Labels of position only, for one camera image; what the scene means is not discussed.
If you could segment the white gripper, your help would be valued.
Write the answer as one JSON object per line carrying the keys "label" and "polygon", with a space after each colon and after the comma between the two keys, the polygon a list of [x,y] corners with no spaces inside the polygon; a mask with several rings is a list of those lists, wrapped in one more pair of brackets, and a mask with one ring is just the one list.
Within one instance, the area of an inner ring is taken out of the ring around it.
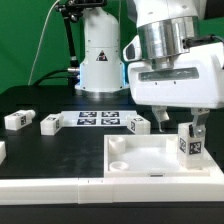
{"label": "white gripper", "polygon": [[209,109],[224,107],[223,66],[223,52],[198,51],[180,55],[173,69],[153,71],[146,62],[131,63],[131,95],[136,104],[152,106],[160,132],[170,120],[167,107],[192,108],[190,136],[201,138],[206,134]]}

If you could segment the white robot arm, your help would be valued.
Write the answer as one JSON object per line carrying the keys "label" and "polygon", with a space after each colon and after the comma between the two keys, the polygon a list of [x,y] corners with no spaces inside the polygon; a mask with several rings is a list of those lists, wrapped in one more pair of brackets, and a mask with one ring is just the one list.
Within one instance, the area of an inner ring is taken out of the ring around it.
{"label": "white robot arm", "polygon": [[[137,35],[124,48],[129,86],[136,104],[151,105],[158,121],[167,107],[192,108],[195,137],[205,135],[209,109],[224,107],[224,44],[216,35],[199,36],[207,0],[128,0],[137,11]],[[76,90],[95,97],[118,91],[118,53],[101,8],[85,10],[86,56]]]}

